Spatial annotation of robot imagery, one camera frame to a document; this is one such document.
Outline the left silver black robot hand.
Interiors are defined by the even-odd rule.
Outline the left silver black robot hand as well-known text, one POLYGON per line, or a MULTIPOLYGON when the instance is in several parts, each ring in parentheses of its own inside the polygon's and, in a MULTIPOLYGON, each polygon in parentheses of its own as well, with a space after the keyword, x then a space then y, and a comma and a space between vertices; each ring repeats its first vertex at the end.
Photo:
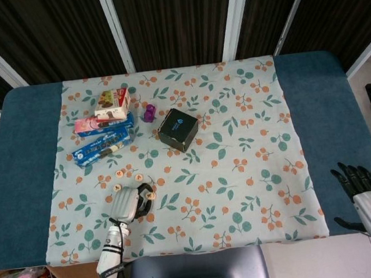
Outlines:
POLYGON ((148 215, 153 204, 153 199, 149 199, 148 194, 154 195, 154 190, 147 183, 135 188, 124 186, 115 194, 109 220, 128 225, 135 219, 148 215))

